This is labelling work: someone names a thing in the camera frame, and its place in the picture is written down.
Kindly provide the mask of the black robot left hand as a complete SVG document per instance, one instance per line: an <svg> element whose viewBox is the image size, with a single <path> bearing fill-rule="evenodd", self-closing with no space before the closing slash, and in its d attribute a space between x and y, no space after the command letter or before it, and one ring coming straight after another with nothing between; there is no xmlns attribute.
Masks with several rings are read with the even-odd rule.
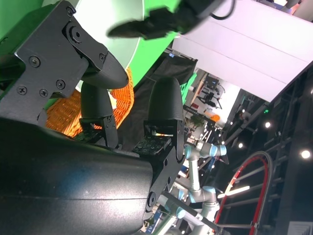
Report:
<svg viewBox="0 0 313 235"><path fill-rule="evenodd" d="M235 9L236 1L231 1L230 10L225 16L215 15L214 11L223 3L223 0L182 0L173 12L167 7L154 8L142 20L130 20L112 26L107 31L107 36L152 40L163 38L169 32L184 35L209 17L220 21L229 18Z"/></svg>

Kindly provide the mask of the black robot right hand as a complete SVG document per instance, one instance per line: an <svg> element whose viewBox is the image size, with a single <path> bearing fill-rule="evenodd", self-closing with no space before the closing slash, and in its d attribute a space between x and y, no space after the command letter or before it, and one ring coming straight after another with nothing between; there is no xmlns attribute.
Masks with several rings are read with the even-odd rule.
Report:
<svg viewBox="0 0 313 235"><path fill-rule="evenodd" d="M108 90L129 79L75 12L47 5L0 42L3 235L133 235L184 161L175 78L154 84L143 139L120 149Z"/></svg>

